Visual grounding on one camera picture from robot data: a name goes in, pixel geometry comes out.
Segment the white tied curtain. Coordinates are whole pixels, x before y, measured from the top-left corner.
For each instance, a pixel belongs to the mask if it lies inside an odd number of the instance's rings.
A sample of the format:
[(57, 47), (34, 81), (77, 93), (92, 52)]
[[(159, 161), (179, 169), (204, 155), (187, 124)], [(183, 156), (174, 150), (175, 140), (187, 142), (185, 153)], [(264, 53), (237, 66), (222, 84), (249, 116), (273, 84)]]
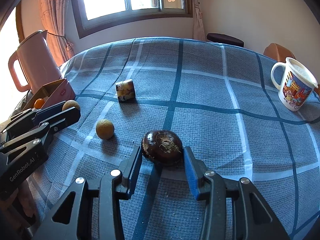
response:
[(204, 25), (202, 20), (202, 11), (200, 8), (200, 0), (193, 0), (193, 39), (206, 41)]

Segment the brown wooden chair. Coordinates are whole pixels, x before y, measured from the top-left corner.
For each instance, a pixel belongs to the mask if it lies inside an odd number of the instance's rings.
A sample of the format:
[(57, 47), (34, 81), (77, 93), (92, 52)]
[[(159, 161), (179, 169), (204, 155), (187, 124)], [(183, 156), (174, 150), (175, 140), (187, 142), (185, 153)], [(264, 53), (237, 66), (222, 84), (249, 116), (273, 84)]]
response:
[(271, 59), (274, 59), (277, 62), (286, 62), (287, 57), (295, 59), (294, 54), (290, 50), (288, 50), (284, 46), (281, 46), (277, 43), (269, 44), (265, 48), (263, 55)]

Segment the black round stool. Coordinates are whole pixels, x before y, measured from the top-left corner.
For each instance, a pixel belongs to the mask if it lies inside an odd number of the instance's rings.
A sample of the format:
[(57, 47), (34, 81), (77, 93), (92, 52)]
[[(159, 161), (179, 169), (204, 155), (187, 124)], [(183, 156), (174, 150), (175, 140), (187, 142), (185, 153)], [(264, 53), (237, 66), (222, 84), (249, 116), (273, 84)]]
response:
[(244, 41), (226, 34), (208, 33), (207, 40), (215, 43), (223, 43), (244, 48)]

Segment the tan longan fruit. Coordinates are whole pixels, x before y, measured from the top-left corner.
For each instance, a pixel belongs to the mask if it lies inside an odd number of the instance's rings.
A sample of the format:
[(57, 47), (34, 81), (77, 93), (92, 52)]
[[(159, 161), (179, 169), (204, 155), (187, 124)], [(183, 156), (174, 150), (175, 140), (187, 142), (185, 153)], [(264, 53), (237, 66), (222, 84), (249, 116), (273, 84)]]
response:
[(80, 105), (75, 100), (68, 100), (63, 104), (62, 111), (65, 111), (69, 108), (75, 107), (80, 110)]
[(101, 119), (96, 124), (96, 134), (100, 139), (108, 140), (114, 135), (114, 124), (107, 119)]

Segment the white cartoon mug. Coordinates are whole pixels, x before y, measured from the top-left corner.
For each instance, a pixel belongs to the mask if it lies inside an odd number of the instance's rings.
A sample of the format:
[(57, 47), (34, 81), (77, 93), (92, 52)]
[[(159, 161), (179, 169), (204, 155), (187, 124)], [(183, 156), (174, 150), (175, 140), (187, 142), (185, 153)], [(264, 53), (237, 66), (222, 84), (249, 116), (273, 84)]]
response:
[[(274, 78), (274, 72), (278, 67), (284, 70), (280, 84)], [(293, 112), (298, 111), (311, 92), (318, 88), (318, 82), (310, 70), (291, 57), (287, 57), (285, 62), (277, 62), (273, 65), (271, 80), (278, 90), (280, 101)]]

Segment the pink patterned curtain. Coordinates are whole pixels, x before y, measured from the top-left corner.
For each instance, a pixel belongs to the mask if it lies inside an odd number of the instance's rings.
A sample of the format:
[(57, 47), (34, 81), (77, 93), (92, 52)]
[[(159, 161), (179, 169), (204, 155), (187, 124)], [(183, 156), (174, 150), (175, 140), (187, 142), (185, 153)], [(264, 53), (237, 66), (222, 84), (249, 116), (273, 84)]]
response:
[(74, 56), (66, 37), (66, 14), (70, 0), (39, 0), (42, 25), (48, 31), (47, 45), (58, 66)]

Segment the blue plaid tablecloth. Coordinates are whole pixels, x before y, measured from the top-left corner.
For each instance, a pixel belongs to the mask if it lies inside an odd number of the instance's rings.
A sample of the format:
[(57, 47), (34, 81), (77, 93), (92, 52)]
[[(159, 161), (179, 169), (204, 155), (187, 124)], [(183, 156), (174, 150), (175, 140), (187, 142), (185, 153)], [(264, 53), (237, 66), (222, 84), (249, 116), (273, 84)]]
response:
[[(85, 50), (61, 66), (81, 107), (28, 179), (39, 220), (78, 177), (101, 178), (150, 130), (175, 132), (222, 177), (249, 178), (291, 239), (319, 217), (319, 97), (292, 112), (272, 84), (274, 61), (253, 51), (178, 38), (136, 38)], [(115, 84), (132, 79), (136, 98)], [(108, 140), (101, 119), (114, 124)]]

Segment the pink metal tin box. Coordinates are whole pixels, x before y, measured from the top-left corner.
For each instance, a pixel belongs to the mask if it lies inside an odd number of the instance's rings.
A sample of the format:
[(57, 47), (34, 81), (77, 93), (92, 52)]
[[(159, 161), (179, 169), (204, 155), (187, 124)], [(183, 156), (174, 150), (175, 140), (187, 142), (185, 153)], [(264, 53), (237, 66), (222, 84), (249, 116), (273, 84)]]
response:
[(44, 105), (42, 108), (47, 108), (61, 101), (68, 101), (75, 99), (75, 92), (71, 87), (71, 84), (66, 78), (59, 79), (48, 84), (43, 85), (27, 102), (22, 109), (33, 108), (37, 99), (44, 99)]

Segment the pink electric kettle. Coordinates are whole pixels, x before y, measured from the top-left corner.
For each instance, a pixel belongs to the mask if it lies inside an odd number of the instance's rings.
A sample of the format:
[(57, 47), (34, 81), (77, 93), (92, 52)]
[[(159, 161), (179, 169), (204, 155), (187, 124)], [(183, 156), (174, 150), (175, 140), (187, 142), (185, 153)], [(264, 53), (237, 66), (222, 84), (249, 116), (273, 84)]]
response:
[[(19, 92), (31, 90), (36, 93), (43, 85), (62, 78), (48, 46), (47, 30), (38, 30), (25, 38), (8, 61), (8, 68), (13, 82)], [(21, 85), (14, 70), (14, 62), (18, 61), (27, 81)]]

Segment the small cube snack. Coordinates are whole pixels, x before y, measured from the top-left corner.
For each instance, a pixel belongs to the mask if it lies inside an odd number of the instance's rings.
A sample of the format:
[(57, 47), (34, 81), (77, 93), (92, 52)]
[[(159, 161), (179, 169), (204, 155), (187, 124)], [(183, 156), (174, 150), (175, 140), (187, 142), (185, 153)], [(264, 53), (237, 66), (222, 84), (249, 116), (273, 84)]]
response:
[(119, 102), (125, 102), (136, 98), (135, 87), (132, 79), (120, 81), (115, 84)]

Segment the dark brown water chestnut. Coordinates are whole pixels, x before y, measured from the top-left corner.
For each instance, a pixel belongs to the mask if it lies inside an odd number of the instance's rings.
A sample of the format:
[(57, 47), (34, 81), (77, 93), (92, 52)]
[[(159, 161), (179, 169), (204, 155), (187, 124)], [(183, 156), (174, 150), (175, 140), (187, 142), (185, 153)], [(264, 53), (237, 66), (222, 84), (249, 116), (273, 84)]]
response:
[(174, 166), (183, 159), (183, 145), (170, 130), (148, 131), (141, 141), (142, 155), (157, 166)]

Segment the window with brown frame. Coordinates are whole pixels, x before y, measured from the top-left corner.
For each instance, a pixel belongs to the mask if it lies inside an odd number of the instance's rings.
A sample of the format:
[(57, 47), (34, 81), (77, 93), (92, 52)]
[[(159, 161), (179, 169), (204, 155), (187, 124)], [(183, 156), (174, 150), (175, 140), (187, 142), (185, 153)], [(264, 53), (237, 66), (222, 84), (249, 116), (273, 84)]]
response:
[(192, 17), (193, 0), (71, 0), (79, 38), (121, 24)]

